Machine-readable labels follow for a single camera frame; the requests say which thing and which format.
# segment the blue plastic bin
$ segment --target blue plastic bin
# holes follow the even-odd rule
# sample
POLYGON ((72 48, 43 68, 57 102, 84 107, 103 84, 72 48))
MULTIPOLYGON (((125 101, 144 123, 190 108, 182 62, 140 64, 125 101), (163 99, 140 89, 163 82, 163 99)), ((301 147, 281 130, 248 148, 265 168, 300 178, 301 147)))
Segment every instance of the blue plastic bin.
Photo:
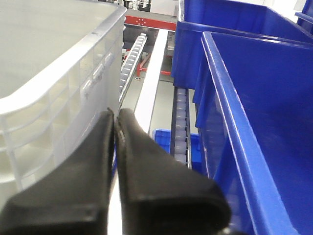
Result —
POLYGON ((194 89, 201 63, 201 34, 229 33, 279 41, 312 43, 303 28, 265 6, 227 0, 181 0, 172 76, 174 86, 194 89))
POLYGON ((313 33, 313 1, 307 0, 302 12, 297 12, 299 17, 297 24, 304 28, 309 33, 313 33))
MULTIPOLYGON (((171 131, 164 129, 156 129, 153 131, 153 139, 158 143, 166 152, 170 153, 171 145, 171 131)), ((191 161, 192 169, 202 174, 201 166, 201 152, 199 145, 199 135, 191 134, 191 161)))
POLYGON ((210 32, 202 40, 211 71, 197 114, 202 159, 234 226, 311 235, 313 46, 210 32))

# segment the metal rail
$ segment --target metal rail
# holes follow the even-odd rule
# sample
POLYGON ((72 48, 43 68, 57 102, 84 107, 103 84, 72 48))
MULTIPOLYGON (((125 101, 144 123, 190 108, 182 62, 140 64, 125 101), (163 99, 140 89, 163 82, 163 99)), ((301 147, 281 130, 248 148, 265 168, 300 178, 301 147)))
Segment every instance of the metal rail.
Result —
POLYGON ((170 154, 192 168, 190 135, 189 91, 174 88, 170 154))
MULTIPOLYGON (((135 108, 135 116, 137 121, 146 133, 148 133, 150 129, 151 117, 157 94, 157 85, 164 56, 167 35, 168 30, 160 29, 148 65, 145 81, 143 83, 135 108)), ((112 190, 108 212, 108 235, 123 235, 119 181, 118 174, 116 173, 114 174, 112 180, 112 190)))
POLYGON ((147 42, 147 36, 144 33, 141 33, 134 45, 132 46, 132 49, 129 51, 128 57, 124 61, 122 67, 121 67, 121 80, 120 80, 120 96, 118 99, 119 107, 121 108, 121 105, 123 103, 123 100, 125 98, 125 94, 129 88, 129 85, 132 80, 132 76, 134 74, 134 71, 137 67, 137 64, 139 62, 139 59, 142 55, 143 48, 147 42))
POLYGON ((162 61, 165 53, 168 30, 160 29, 152 51, 145 80, 143 82, 138 102, 134 111, 141 128, 148 133, 150 130, 152 112, 155 104, 157 85, 162 61))

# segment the white floor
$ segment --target white floor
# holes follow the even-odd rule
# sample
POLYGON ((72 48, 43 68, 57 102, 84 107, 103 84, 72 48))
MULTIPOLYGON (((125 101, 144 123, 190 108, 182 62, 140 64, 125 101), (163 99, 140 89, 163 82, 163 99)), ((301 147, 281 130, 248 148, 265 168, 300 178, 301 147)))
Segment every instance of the white floor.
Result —
MULTIPOLYGON (((129 108, 134 110, 141 87, 144 81, 144 73, 141 73, 141 80, 136 80, 136 76, 133 77, 133 80, 130 84, 130 87, 125 96, 122 108, 129 108)), ((169 81, 169 77, 165 75, 160 75, 160 80, 158 83, 156 101, 153 110, 151 126, 150 126, 150 135, 152 135, 153 130, 155 129, 171 129, 172 123, 172 107, 173 107, 173 92, 174 87, 173 83, 169 81)), ((196 111, 195 106, 192 103, 193 90, 189 91, 189 100, 190 100, 190 130, 192 133, 197 133, 195 126, 196 111)))

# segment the red bracket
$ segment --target red bracket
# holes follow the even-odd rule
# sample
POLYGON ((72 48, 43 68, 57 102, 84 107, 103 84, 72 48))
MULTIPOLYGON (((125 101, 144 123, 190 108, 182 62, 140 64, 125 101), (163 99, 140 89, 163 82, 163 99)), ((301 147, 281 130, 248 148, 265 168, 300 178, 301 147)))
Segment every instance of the red bracket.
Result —
POLYGON ((159 21, 147 18, 140 18, 137 16, 126 16, 125 23, 133 24, 133 25, 140 25, 146 26, 151 28, 162 28, 175 31, 176 30, 176 23, 174 22, 166 22, 166 21, 159 21))

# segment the blue bin wall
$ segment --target blue bin wall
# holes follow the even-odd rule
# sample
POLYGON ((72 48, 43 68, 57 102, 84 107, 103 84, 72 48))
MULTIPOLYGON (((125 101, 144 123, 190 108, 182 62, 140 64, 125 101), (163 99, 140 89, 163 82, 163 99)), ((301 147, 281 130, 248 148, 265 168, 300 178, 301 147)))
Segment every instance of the blue bin wall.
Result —
POLYGON ((311 34, 264 6, 224 0, 185 0, 185 19, 178 21, 175 37, 172 65, 175 86, 195 89, 204 31, 313 43, 311 34))
POLYGON ((222 163, 230 144, 221 139, 217 156, 208 154, 214 147, 210 135, 227 126, 235 171, 241 178, 237 187, 244 189, 256 233, 311 234, 313 223, 307 215, 313 213, 313 67, 309 66, 313 47, 204 34, 211 68, 206 79, 213 80, 214 89, 207 81, 197 123, 210 177, 229 171, 222 163), (217 114, 226 124, 215 120, 210 126, 217 114))
MULTIPOLYGON (((157 142, 166 152, 170 153, 171 145, 171 131, 164 129, 156 129, 153 131, 153 139, 157 142)), ((191 161, 192 169, 203 174, 201 165, 201 152, 199 136, 197 134, 191 134, 191 161)))

